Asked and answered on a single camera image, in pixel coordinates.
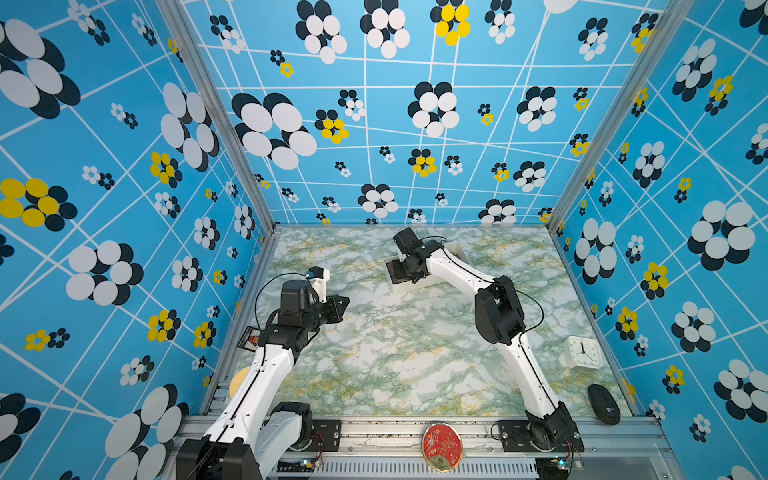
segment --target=white robotic arm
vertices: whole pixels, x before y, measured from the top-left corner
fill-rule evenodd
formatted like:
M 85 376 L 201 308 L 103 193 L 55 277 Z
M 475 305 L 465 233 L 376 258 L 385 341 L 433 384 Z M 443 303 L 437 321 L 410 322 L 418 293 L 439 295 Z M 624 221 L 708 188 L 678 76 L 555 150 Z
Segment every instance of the white robotic arm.
M 549 450 L 563 437 L 581 443 L 580 436 L 573 435 L 578 429 L 568 408 L 550 387 L 531 351 L 525 315 L 512 281 L 472 268 L 437 241 L 422 242 L 410 228 L 397 233 L 394 241 L 399 259 L 387 264 L 393 283 L 416 283 L 436 275 L 475 300 L 475 326 L 486 341 L 496 345 L 517 381 L 531 422 L 532 444 Z
M 201 440 L 187 440 L 177 455 L 177 480 L 262 480 L 290 447 L 306 447 L 312 411 L 306 403 L 269 406 L 301 350 L 319 328 L 342 320 L 349 298 L 326 295 L 328 270 L 313 267 L 306 280 L 289 280 L 280 308 L 270 315 L 253 362 L 227 407 Z

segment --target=white plastic container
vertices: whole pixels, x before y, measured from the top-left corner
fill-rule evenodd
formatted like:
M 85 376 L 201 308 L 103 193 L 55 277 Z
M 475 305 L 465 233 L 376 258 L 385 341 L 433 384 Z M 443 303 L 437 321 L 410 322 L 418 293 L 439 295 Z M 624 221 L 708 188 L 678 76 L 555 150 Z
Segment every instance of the white plastic container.
M 444 243 L 443 246 L 447 251 L 456 255 L 467 265 L 472 265 L 472 262 L 470 262 L 469 258 L 467 258 L 467 254 L 464 253 L 464 249 L 462 249 L 462 245 L 459 242 L 448 242 L 448 243 Z M 422 278 L 416 283 L 403 282 L 403 283 L 393 284 L 392 279 L 389 277 L 389 270 L 387 270 L 386 264 L 392 260 L 397 260 L 398 258 L 399 258 L 398 256 L 386 257 L 384 259 L 384 263 L 382 264 L 382 266 L 384 267 L 384 273 L 386 275 L 386 281 L 389 284 L 389 291 L 392 292 L 392 295 L 402 296 L 407 292 L 412 292 L 413 290 L 418 290 L 426 286 L 437 285 L 438 283 L 445 282 L 445 280 L 443 280 L 437 275 L 428 275 L 426 278 Z

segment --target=green and white marble surface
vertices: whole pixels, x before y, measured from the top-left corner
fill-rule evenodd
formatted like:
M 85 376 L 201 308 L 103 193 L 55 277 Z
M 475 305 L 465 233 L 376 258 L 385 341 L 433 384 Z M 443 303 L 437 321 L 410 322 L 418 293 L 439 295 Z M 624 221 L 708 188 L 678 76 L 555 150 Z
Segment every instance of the green and white marble surface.
M 330 269 L 328 293 L 350 298 L 342 323 L 324 326 L 301 352 L 274 402 L 312 405 L 314 415 L 525 415 L 520 391 L 495 346 L 475 329 L 474 302 L 448 283 L 393 296 L 382 259 L 397 254 L 399 228 L 283 228 L 271 278 L 278 273 Z M 587 386 L 600 383 L 631 415 L 607 364 L 578 372 L 562 360 L 568 336 L 594 338 L 554 245 L 544 228 L 416 227 L 420 237 L 442 235 L 461 243 L 473 266 L 507 275 L 536 298 L 545 321 L 528 333 L 552 388 L 573 416 L 594 416 Z M 279 307 L 282 280 L 259 300 L 263 324 Z M 526 322 L 541 318 L 521 296 Z M 253 354 L 242 351 L 237 369 Z

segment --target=white square clock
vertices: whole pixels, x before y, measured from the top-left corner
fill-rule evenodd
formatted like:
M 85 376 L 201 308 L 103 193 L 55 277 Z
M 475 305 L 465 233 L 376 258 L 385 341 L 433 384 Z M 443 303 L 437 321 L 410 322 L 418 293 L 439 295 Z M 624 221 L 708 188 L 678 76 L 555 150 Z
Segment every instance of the white square clock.
M 575 370 L 597 370 L 603 366 L 603 354 L 596 339 L 569 336 L 564 357 L 565 365 Z

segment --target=blue patterned backdrop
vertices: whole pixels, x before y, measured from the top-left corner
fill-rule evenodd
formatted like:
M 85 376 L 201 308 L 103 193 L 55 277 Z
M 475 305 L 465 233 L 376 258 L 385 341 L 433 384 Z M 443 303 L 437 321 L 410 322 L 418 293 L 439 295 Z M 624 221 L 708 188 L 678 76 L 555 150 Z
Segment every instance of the blue patterned backdrop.
M 699 0 L 557 229 L 688 478 L 765 478 L 768 4 Z
M 152 0 L 0 6 L 0 478 L 154 478 L 200 410 L 263 231 L 183 60 Z
M 183 3 L 275 220 L 304 224 L 545 222 L 666 6 Z

